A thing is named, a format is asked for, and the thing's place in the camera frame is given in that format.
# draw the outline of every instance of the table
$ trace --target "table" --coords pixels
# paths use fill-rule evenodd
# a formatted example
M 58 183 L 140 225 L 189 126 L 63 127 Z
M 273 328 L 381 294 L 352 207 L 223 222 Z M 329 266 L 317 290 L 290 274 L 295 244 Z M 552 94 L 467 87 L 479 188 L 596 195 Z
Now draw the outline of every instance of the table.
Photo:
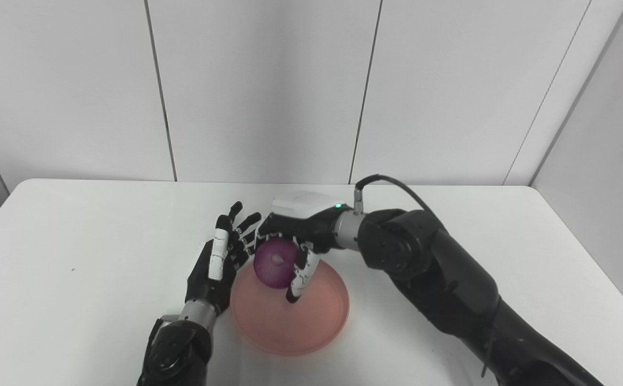
M 155 318 L 182 308 L 216 217 L 267 212 L 282 191 L 351 200 L 349 185 L 34 179 L 0 209 L 0 386 L 135 384 Z M 533 189 L 416 186 L 522 317 L 605 385 L 623 384 L 623 296 Z M 370 185 L 366 210 L 416 208 Z M 324 258 L 346 282 L 343 332 L 318 352 L 263 354 L 219 318 L 209 385 L 491 385 L 459 340 L 433 328 L 360 256 Z

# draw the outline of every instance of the red onion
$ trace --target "red onion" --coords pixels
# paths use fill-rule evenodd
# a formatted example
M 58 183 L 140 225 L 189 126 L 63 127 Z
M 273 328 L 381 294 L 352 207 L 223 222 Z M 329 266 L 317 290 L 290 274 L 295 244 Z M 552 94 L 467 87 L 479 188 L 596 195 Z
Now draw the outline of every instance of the red onion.
M 287 288 L 295 278 L 297 245 L 285 239 L 271 239 L 257 249 L 253 265 L 262 283 L 270 288 Z

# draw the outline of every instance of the pink plate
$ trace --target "pink plate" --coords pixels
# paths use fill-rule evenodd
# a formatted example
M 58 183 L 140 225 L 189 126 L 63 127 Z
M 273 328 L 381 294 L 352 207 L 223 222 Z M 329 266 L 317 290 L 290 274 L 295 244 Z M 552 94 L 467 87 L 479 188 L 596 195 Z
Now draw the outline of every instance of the pink plate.
M 252 264 L 233 284 L 231 312 L 241 334 L 261 350 L 302 355 L 330 343 L 347 320 L 350 301 L 340 275 L 320 261 L 302 297 L 291 305 L 287 289 L 265 286 Z

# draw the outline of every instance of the white sensor tape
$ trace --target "white sensor tape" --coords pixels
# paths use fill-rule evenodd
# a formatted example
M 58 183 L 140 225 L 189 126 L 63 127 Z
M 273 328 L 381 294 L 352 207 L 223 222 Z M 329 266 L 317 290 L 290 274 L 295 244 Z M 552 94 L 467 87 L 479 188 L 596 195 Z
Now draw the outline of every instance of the white sensor tape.
M 224 276 L 224 261 L 228 252 L 228 231 L 216 228 L 214 244 L 209 258 L 209 279 L 221 280 Z
M 320 259 L 321 256 L 314 254 L 313 252 L 309 252 L 305 267 L 299 269 L 295 266 L 295 278 L 292 279 L 292 283 L 290 283 L 290 290 L 295 298 L 302 296 L 302 292 L 304 292 L 305 288 L 307 288 L 307 284 L 309 284 L 314 271 L 316 271 L 316 267 L 318 266 Z

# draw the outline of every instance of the robotic hand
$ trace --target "robotic hand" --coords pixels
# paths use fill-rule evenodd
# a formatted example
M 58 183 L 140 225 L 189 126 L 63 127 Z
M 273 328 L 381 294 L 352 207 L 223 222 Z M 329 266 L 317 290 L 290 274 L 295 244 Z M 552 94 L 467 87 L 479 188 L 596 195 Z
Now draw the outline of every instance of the robotic hand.
M 138 386 L 204 385 L 214 323 L 230 305 L 236 272 L 253 254 L 255 231 L 248 229 L 262 219 L 253 213 L 234 227 L 241 210 L 238 201 L 218 218 L 214 239 L 204 245 L 187 280 L 182 313 L 155 323 Z
M 422 209 L 364 213 L 362 190 L 378 180 L 400 186 Z M 354 208 L 309 193 L 274 201 L 258 239 L 282 235 L 306 251 L 296 261 L 288 301 L 302 296 L 319 254 L 353 249 L 369 268 L 385 271 L 436 328 L 461 339 L 483 362 L 481 376 L 490 369 L 505 386 L 602 386 L 500 298 L 495 280 L 414 191 L 375 174 L 356 184 L 354 198 Z

